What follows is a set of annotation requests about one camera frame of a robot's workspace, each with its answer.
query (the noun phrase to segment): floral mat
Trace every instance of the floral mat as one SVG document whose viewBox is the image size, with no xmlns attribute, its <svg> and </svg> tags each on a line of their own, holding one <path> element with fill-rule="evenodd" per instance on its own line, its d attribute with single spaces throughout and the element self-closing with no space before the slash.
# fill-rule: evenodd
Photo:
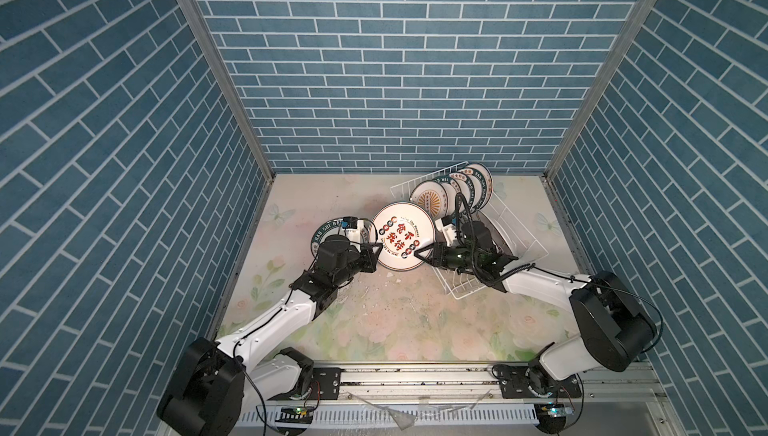
<svg viewBox="0 0 768 436">
<path fill-rule="evenodd" d="M 326 220 L 373 218 L 396 201 L 402 175 L 279 175 L 219 330 L 229 334 L 288 291 L 312 263 L 310 238 Z M 540 265 L 576 264 L 536 176 L 496 176 L 494 192 L 549 251 Z M 491 288 L 455 299 L 427 265 L 360 273 L 338 299 L 280 348 L 318 361 L 528 360 L 577 331 L 573 317 L 537 299 Z"/>
</svg>

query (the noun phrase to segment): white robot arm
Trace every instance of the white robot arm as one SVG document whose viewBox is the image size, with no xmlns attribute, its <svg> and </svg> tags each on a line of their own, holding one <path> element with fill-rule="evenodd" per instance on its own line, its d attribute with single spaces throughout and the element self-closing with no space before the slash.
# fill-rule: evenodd
<svg viewBox="0 0 768 436">
<path fill-rule="evenodd" d="M 457 195 L 456 207 L 466 201 Z M 503 236 L 485 215 L 459 211 L 435 221 L 445 239 L 420 249 L 417 257 L 431 266 L 474 275 L 486 286 L 548 302 L 576 319 L 580 334 L 549 345 L 533 360 L 530 374 L 538 394 L 548 394 L 560 381 L 588 369 L 605 366 L 623 371 L 658 340 L 656 325 L 619 277 L 562 275 L 535 264 L 519 265 Z M 431 250 L 426 257 L 421 252 Z"/>
<path fill-rule="evenodd" d="M 343 218 L 341 228 L 344 234 L 320 244 L 311 268 L 274 306 L 216 342 L 198 338 L 187 348 L 160 399 L 160 419 L 181 436 L 225 436 L 243 406 L 309 390 L 314 363 L 297 350 L 284 349 L 259 363 L 325 311 L 354 275 L 376 270 L 382 244 L 362 241 L 363 220 Z"/>
</svg>

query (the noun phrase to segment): ventilation grille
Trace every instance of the ventilation grille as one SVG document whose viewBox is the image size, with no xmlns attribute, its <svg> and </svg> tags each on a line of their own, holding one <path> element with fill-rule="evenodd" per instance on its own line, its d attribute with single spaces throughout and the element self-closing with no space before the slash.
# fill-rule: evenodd
<svg viewBox="0 0 768 436">
<path fill-rule="evenodd" d="M 275 424 L 275 418 L 290 416 L 282 414 L 283 406 L 267 408 L 267 421 Z M 418 404 L 393 404 L 390 406 L 400 412 L 416 416 L 416 426 L 462 426 L 474 424 L 538 424 L 532 404 L 483 404 L 475 409 L 459 409 L 457 411 L 439 411 L 430 408 L 420 408 Z M 262 426 L 256 412 L 244 413 L 237 422 L 238 427 Z M 301 423 L 280 423 L 285 428 L 306 428 Z M 371 408 L 365 404 L 354 405 L 322 405 L 315 411 L 312 428 L 395 428 L 397 425 L 387 411 Z"/>
</svg>

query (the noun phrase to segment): ceramic plate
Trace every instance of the ceramic plate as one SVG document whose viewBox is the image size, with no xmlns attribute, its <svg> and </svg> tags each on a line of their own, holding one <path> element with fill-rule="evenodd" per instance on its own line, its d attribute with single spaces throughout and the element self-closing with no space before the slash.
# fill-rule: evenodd
<svg viewBox="0 0 768 436">
<path fill-rule="evenodd" d="M 373 218 L 379 241 L 384 248 L 379 255 L 379 264 L 393 271 L 408 271 L 422 264 L 413 254 L 414 249 L 423 248 L 435 241 L 435 225 L 430 215 L 411 202 L 395 202 L 386 206 Z M 376 235 L 369 236 L 371 242 Z M 431 251 L 422 253 L 427 257 Z"/>
<path fill-rule="evenodd" d="M 491 194 L 488 192 L 488 184 L 485 182 L 485 176 L 475 168 L 469 167 L 461 168 L 458 172 L 463 172 L 475 183 L 475 204 L 472 206 L 476 210 L 484 207 L 485 203 L 491 199 Z"/>
<path fill-rule="evenodd" d="M 448 195 L 448 210 L 446 211 L 446 214 L 452 215 L 453 212 L 456 211 L 456 193 L 461 192 L 462 189 L 458 187 L 456 180 L 450 176 L 437 176 L 433 181 L 439 182 L 440 186 L 446 190 L 446 194 Z"/>
<path fill-rule="evenodd" d="M 448 194 L 437 181 L 425 181 L 411 193 L 411 202 L 426 210 L 433 220 L 448 213 Z"/>
<path fill-rule="evenodd" d="M 452 172 L 449 176 L 456 180 L 458 187 L 462 189 L 462 194 L 466 198 L 467 204 L 470 206 L 469 209 L 472 210 L 472 203 L 475 201 L 475 184 L 463 172 Z"/>
<path fill-rule="evenodd" d="M 338 220 L 330 220 L 328 222 L 324 222 L 320 228 L 317 228 L 317 230 L 312 234 L 312 239 L 310 240 L 310 250 L 312 251 L 312 256 L 317 254 L 317 248 L 319 248 L 320 244 L 325 241 L 326 238 L 331 234 L 341 234 L 346 236 L 344 234 L 344 230 L 341 228 L 341 222 L 341 218 Z M 360 239 L 362 241 L 368 239 L 368 228 L 370 228 L 370 223 L 366 221 L 363 223 L 363 228 L 360 231 Z"/>
<path fill-rule="evenodd" d="M 493 177 L 491 176 L 491 172 L 488 171 L 488 168 L 486 168 L 483 164 L 480 164 L 479 162 L 470 162 L 466 165 L 467 168 L 473 168 L 474 170 L 479 171 L 481 174 L 485 176 L 485 184 L 488 185 L 488 199 L 483 203 L 483 206 L 488 204 L 488 201 L 491 200 L 491 197 L 493 196 Z"/>
</svg>

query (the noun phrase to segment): blue brick wall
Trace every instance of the blue brick wall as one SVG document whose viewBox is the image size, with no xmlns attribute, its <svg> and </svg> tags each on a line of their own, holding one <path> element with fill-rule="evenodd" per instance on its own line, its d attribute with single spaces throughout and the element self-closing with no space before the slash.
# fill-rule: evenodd
<svg viewBox="0 0 768 436">
<path fill-rule="evenodd" d="M 154 433 L 263 187 L 175 0 L 0 0 L 0 434 Z"/>
<path fill-rule="evenodd" d="M 589 257 L 653 299 L 690 434 L 768 422 L 768 0 L 658 0 L 555 185 Z"/>
<path fill-rule="evenodd" d="M 278 172 L 542 172 L 635 0 L 198 0 Z"/>
</svg>

